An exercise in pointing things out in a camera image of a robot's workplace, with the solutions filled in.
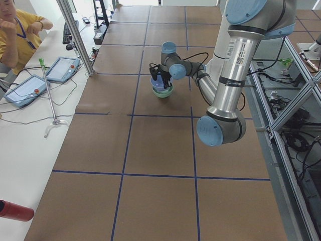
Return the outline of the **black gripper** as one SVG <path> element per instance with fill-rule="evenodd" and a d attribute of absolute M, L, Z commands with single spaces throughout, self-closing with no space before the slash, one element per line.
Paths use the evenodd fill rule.
<path fill-rule="evenodd" d="M 170 87 L 170 79 L 171 79 L 170 73 L 167 71 L 160 70 L 160 76 L 163 81 L 163 88 L 164 89 L 169 88 Z"/>

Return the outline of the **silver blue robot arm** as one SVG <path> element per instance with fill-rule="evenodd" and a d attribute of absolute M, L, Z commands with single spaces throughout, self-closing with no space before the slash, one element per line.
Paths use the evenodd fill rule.
<path fill-rule="evenodd" d="M 213 58 L 207 65 L 183 60 L 173 42 L 162 45 L 160 76 L 191 77 L 209 103 L 197 122 L 199 139 L 219 146 L 241 139 L 246 122 L 237 108 L 246 75 L 259 43 L 291 34 L 295 26 L 296 1 L 227 1 Z"/>

